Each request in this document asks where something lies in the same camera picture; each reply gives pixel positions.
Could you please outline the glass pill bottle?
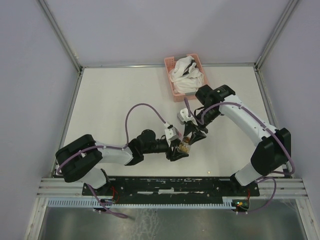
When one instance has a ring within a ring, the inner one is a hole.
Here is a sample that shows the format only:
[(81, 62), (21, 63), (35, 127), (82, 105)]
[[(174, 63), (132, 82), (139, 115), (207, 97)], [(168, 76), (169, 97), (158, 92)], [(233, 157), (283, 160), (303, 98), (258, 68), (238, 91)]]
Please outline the glass pill bottle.
[(180, 141), (177, 150), (178, 150), (180, 153), (186, 153), (186, 154), (188, 154), (188, 153), (190, 152), (190, 149), (191, 149), (190, 140), (191, 140), (190, 137), (184, 136), (184, 137), (182, 138), (182, 140)]

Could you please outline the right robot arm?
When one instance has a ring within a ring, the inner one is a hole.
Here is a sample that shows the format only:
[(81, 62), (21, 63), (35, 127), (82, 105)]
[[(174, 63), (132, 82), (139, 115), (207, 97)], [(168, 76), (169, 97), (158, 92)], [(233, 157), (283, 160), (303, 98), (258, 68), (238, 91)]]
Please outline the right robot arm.
[(255, 146), (250, 162), (230, 177), (229, 189), (234, 195), (242, 195), (254, 181), (278, 174), (280, 166), (292, 161), (289, 130), (277, 129), (256, 116), (228, 85), (212, 89), (206, 84), (197, 90), (195, 97), (202, 104), (198, 114), (191, 111), (188, 100), (177, 114), (184, 125), (184, 136), (190, 136), (190, 145), (206, 138), (207, 126), (218, 116), (226, 116)]

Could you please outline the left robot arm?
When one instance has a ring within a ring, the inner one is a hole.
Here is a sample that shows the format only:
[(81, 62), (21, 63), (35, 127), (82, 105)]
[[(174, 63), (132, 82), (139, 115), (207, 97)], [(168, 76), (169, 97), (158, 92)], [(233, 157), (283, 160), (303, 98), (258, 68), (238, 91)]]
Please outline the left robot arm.
[(106, 195), (111, 183), (106, 171), (99, 169), (98, 164), (135, 166), (144, 160), (145, 154), (162, 153), (166, 159), (175, 162), (189, 156), (180, 145), (179, 135), (172, 129), (166, 129), (165, 135), (158, 139), (153, 130), (146, 129), (126, 147), (106, 145), (94, 140), (91, 134), (85, 134), (56, 152), (56, 173), (62, 175), (66, 183), (81, 181), (90, 185), (99, 195)]

